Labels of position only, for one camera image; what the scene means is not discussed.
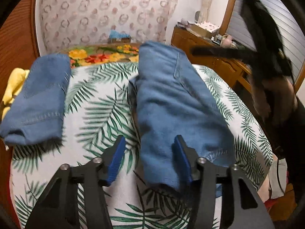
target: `blue denim jeans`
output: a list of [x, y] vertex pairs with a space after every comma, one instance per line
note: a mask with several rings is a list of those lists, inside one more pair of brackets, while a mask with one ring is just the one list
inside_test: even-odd
[[61, 139], [70, 59], [50, 54], [35, 60], [20, 94], [0, 126], [6, 145], [32, 145]]
[[172, 151], [178, 134], [200, 157], [221, 166], [235, 163], [233, 135], [182, 50], [152, 41], [143, 44], [128, 100], [137, 113], [144, 178], [151, 185], [181, 188]]

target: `bed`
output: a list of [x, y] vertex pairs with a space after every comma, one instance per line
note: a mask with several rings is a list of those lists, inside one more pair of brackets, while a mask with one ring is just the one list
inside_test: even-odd
[[[78, 166], [111, 147], [119, 134], [126, 150], [116, 181], [104, 188], [114, 228], [184, 228], [190, 210], [181, 201], [150, 189], [143, 179], [140, 145], [127, 103], [128, 79], [137, 75], [138, 45], [109, 44], [63, 51], [72, 76], [65, 104], [62, 142], [16, 146], [11, 162], [11, 196], [22, 227], [40, 194], [63, 163]], [[237, 164], [255, 188], [273, 161], [271, 146], [256, 119], [235, 92], [210, 68], [193, 65], [215, 98], [234, 135]], [[78, 188], [81, 228], [86, 227], [83, 188]], [[221, 197], [216, 199], [214, 227], [219, 227]]]

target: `window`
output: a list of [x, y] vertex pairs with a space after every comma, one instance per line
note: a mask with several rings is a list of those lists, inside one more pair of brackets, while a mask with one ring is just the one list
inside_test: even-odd
[[[260, 1], [266, 6], [281, 32], [284, 50], [293, 63], [292, 72], [296, 79], [305, 59], [305, 36], [281, 0]], [[251, 35], [239, 15], [241, 2], [242, 0], [235, 1], [227, 34], [232, 35], [234, 39], [243, 45], [255, 49]]]

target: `wooden dresser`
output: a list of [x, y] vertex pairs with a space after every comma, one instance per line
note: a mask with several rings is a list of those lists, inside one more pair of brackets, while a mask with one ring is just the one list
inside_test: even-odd
[[205, 65], [213, 69], [231, 88], [234, 88], [236, 82], [239, 82], [251, 92], [250, 84], [246, 79], [246, 76], [250, 74], [251, 71], [243, 62], [236, 59], [194, 57], [190, 53], [190, 48], [192, 46], [215, 46], [213, 43], [199, 38], [187, 30], [175, 27], [171, 44], [182, 49], [192, 64]]

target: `human hand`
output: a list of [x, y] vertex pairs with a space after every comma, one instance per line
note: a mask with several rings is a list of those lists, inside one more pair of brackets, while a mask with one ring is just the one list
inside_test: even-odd
[[[252, 75], [248, 76], [252, 89], [254, 108], [263, 120], [269, 117], [271, 112], [264, 90], [257, 87]], [[263, 88], [274, 94], [274, 111], [272, 124], [282, 125], [297, 108], [297, 99], [291, 82], [286, 77], [276, 77], [262, 81]]]

